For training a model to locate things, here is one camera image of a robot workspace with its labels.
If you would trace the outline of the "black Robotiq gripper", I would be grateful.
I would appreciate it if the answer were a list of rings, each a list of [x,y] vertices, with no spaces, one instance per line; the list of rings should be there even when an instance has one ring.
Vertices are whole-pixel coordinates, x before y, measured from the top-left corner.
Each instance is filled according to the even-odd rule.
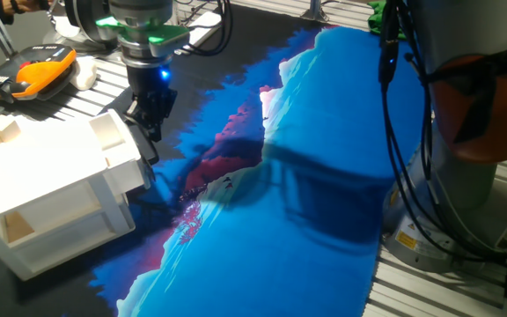
[[[171,71],[165,65],[152,68],[128,66],[127,74],[134,94],[124,117],[140,128],[151,141],[160,141],[161,126],[164,119],[169,117],[178,94],[169,88]],[[150,99],[138,96],[149,93],[153,93]]]

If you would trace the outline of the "bare person hand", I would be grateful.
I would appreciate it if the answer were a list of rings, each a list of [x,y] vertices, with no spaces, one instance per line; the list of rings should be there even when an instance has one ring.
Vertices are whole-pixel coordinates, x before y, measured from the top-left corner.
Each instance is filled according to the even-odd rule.
[[[2,6],[6,15],[15,15],[48,11],[53,2],[53,0],[2,0]]]

